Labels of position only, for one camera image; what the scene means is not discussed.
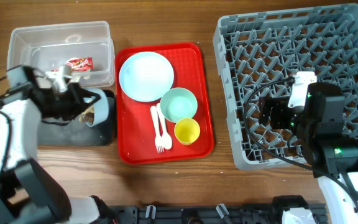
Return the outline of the rice and food scraps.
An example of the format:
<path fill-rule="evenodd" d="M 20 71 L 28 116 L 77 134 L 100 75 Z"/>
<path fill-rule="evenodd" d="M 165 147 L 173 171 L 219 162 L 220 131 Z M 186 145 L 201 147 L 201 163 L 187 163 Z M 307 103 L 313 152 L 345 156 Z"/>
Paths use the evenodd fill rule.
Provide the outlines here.
<path fill-rule="evenodd" d="M 91 127 L 94 123 L 94 106 L 90 106 L 87 108 L 82 114 L 79 116 L 79 122 L 86 123 L 89 127 Z"/>

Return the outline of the light blue bowl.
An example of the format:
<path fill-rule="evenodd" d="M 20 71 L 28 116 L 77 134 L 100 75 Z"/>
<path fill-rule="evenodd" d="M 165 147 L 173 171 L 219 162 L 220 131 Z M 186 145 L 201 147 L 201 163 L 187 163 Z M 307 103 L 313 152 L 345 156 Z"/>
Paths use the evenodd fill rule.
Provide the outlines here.
<path fill-rule="evenodd" d="M 94 123 L 91 127 L 104 122 L 109 116 L 108 98 L 103 90 L 101 90 L 101 99 L 94 106 Z"/>

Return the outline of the red snack wrapper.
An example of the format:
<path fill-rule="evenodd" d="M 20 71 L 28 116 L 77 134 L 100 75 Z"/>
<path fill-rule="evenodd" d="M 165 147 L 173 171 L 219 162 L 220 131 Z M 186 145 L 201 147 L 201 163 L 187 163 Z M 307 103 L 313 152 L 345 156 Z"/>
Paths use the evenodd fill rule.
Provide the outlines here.
<path fill-rule="evenodd" d="M 73 57 L 67 60 L 65 65 L 70 66 L 74 72 L 89 72 L 94 68 L 93 59 L 91 57 Z"/>

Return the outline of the yellow plastic cup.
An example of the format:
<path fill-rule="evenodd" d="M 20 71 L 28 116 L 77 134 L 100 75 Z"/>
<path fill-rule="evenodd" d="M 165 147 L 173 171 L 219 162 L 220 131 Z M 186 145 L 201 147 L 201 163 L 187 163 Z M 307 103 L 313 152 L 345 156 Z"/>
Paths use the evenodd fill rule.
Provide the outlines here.
<path fill-rule="evenodd" d="M 174 127 L 176 139 L 183 145 L 193 144 L 200 136 L 201 129 L 198 122 L 192 118 L 179 120 Z"/>

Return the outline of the mint green bowl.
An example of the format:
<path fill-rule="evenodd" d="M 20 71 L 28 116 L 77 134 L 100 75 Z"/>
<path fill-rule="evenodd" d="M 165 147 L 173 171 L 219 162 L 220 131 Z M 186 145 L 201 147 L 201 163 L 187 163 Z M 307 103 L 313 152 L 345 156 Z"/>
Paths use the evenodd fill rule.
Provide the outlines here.
<path fill-rule="evenodd" d="M 173 123 L 183 118 L 192 118 L 198 110 L 196 96 L 186 88 L 172 88 L 160 100 L 160 109 L 164 117 Z"/>

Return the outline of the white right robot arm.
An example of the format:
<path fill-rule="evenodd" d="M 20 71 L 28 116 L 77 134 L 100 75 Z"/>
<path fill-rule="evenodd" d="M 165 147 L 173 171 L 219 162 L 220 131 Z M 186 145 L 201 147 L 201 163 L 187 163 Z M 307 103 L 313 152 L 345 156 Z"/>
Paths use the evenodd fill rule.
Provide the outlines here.
<path fill-rule="evenodd" d="M 336 85 L 311 83 L 302 97 L 299 109 L 289 107 L 289 97 L 259 98 L 259 121 L 289 129 L 301 141 L 331 221 L 358 223 L 358 139 L 342 132 L 345 96 Z"/>

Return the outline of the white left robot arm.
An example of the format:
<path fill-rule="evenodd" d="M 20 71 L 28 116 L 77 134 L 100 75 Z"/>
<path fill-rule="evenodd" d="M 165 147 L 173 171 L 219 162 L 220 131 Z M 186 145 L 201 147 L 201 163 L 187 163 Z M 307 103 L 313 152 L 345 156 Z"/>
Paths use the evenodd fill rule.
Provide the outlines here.
<path fill-rule="evenodd" d="M 10 87 L 0 96 L 0 223 L 99 223 L 115 215 L 97 196 L 70 198 L 37 162 L 38 130 L 48 118 L 66 125 L 105 92 L 67 83 L 57 73 L 19 65 L 7 70 Z"/>

